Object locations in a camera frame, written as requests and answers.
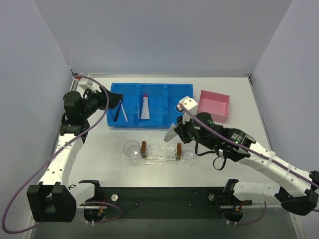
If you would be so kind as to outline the clear plastic cup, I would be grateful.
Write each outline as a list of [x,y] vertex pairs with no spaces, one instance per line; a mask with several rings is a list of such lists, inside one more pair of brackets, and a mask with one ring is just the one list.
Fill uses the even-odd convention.
[[191,145],[184,145],[182,148],[183,157],[186,159],[191,159],[196,156],[195,148]]
[[130,140],[123,146],[123,153],[125,156],[138,159],[141,157],[141,146],[140,143],[135,140]]

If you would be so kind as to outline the red-capped toothpaste tube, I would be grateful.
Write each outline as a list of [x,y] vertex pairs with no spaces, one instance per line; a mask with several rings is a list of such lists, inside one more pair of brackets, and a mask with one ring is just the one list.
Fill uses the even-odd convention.
[[149,98],[146,94],[143,95],[141,119],[142,120],[149,120],[150,119]]

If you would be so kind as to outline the clear holder with brown ends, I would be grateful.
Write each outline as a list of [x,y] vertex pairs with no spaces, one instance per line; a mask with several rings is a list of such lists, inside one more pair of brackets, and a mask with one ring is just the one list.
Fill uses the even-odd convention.
[[141,156],[143,159],[150,160],[171,160],[179,161],[182,155],[182,144],[177,143],[174,145],[151,144],[142,141]]

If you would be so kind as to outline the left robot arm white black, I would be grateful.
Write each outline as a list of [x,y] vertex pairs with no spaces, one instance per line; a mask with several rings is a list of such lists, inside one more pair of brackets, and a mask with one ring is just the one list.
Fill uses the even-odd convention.
[[88,135],[88,118],[97,110],[115,109],[123,95],[109,91],[85,90],[81,95],[70,91],[63,97],[65,114],[59,132],[56,152],[36,185],[30,185],[27,198],[33,218],[38,223],[71,222],[77,207],[103,200],[98,180],[85,179],[73,189],[68,180],[76,156]]

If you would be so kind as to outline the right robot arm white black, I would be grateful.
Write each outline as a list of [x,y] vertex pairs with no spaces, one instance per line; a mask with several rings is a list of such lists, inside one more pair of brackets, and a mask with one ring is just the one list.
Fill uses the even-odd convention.
[[188,122],[182,120],[182,116],[177,118],[174,131],[183,143],[195,141],[196,145],[208,148],[208,153],[251,167],[271,179],[270,183],[229,179],[223,189],[223,197],[279,204],[288,212],[300,216],[317,207],[317,171],[303,171],[286,163],[247,133],[215,124],[208,113],[199,113],[196,119]]

